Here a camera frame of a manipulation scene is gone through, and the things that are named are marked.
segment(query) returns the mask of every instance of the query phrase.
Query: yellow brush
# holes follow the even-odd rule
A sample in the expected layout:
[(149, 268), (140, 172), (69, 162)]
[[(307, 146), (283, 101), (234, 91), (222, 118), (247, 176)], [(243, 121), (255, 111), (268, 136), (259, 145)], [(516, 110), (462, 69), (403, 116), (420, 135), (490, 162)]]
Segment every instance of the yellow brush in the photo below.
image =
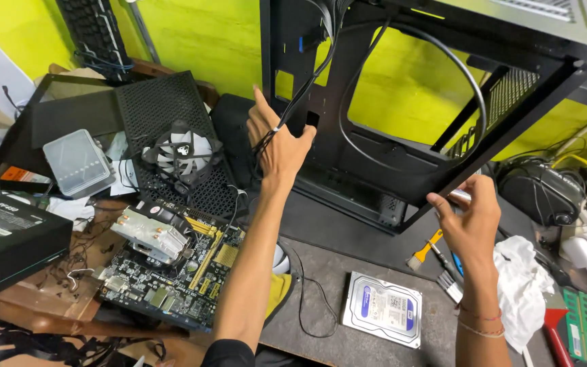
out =
[(407, 266), (409, 266), (413, 271), (418, 271), (420, 265), (425, 262), (425, 256), (427, 256), (427, 252), (432, 249), (432, 244), (436, 244), (436, 242), (440, 240), (441, 237), (443, 237), (443, 231), (439, 229), (436, 231), (436, 233), (434, 233), (434, 236), (432, 236), (432, 238), (427, 241), (423, 249), (414, 253), (413, 257), (407, 261)]

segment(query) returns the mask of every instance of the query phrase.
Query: motherboard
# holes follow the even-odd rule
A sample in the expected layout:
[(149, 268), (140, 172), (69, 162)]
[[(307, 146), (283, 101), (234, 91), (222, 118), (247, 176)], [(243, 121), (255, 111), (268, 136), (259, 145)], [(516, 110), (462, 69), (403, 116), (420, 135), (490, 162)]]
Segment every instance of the motherboard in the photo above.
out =
[[(195, 209), (158, 204), (187, 221), (190, 230), (185, 236), (191, 241), (188, 238), (183, 255), (173, 264), (162, 263), (138, 251), (138, 244), (129, 240), (110, 266), (93, 274), (104, 280), (100, 296), (172, 325), (209, 332), (216, 300), (245, 232)], [(119, 221), (124, 218), (128, 215), (122, 215)]]

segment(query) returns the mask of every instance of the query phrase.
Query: hard drive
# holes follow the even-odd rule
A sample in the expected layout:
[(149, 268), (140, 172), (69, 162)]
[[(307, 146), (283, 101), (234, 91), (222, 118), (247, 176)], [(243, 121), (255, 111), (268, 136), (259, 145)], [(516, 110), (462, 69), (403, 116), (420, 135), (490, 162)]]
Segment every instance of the hard drive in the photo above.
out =
[(418, 291), (352, 272), (342, 324), (416, 349), (422, 306)]

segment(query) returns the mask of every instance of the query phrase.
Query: bracelet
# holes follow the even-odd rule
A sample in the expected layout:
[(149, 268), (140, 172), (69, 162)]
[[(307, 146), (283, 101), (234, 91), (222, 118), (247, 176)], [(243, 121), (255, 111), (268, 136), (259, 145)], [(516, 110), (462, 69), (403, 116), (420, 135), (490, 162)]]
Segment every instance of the bracelet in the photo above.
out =
[(456, 306), (455, 306), (455, 310), (461, 310), (461, 311), (465, 311), (468, 312), (470, 315), (473, 315), (476, 319), (480, 319), (483, 321), (496, 321), (501, 319), (501, 309), (499, 314), (496, 317), (492, 317), (492, 318), (487, 318), (487, 317), (482, 317), (481, 315), (478, 315), (477, 313), (474, 313), (470, 310), (467, 310), (462, 304), (461, 302), (459, 302)]
[(492, 331), (492, 332), (479, 331), (479, 330), (475, 330), (475, 329), (469, 327), (468, 325), (465, 324), (465, 322), (463, 322), (459, 319), (457, 319), (457, 321), (459, 321), (459, 325), (464, 327), (466, 330), (468, 330), (474, 334), (477, 334), (479, 336), (483, 336), (484, 338), (493, 338), (493, 339), (501, 338), (502, 336), (504, 336), (504, 332), (506, 331), (504, 329), (504, 326), (502, 326), (501, 330), (498, 330), (498, 331)]

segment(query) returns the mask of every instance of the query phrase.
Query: plastic box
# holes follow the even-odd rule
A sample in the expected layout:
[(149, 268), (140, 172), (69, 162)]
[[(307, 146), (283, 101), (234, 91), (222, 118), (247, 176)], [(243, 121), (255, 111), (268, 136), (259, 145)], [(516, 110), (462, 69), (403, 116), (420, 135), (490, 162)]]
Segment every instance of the plastic box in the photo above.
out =
[(42, 147), (60, 191), (74, 199), (92, 196), (114, 184), (108, 159), (86, 129), (74, 131)]

